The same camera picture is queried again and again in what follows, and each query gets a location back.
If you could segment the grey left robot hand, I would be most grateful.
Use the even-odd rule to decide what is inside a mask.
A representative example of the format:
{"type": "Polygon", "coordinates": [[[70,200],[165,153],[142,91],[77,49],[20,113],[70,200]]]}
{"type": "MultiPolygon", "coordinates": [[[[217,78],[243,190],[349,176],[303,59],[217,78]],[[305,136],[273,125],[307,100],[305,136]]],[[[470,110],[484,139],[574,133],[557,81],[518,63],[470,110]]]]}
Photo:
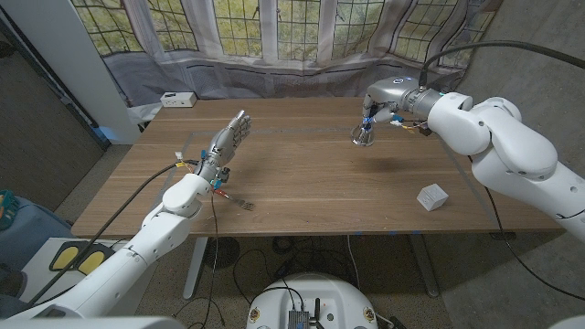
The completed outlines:
{"type": "Polygon", "coordinates": [[[197,165],[195,174],[211,181],[234,157],[239,145],[250,134],[251,118],[245,111],[212,138],[204,159],[197,165]]]}

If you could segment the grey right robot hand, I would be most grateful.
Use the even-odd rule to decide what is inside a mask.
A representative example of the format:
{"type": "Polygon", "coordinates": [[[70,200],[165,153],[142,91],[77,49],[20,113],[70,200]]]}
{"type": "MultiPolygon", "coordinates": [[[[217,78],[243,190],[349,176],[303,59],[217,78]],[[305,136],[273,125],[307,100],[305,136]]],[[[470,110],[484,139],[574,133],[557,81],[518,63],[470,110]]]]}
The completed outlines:
{"type": "Polygon", "coordinates": [[[379,80],[367,88],[363,121],[388,122],[397,111],[408,111],[415,118],[426,120],[440,98],[438,91],[420,87],[419,81],[411,77],[379,80]]]}

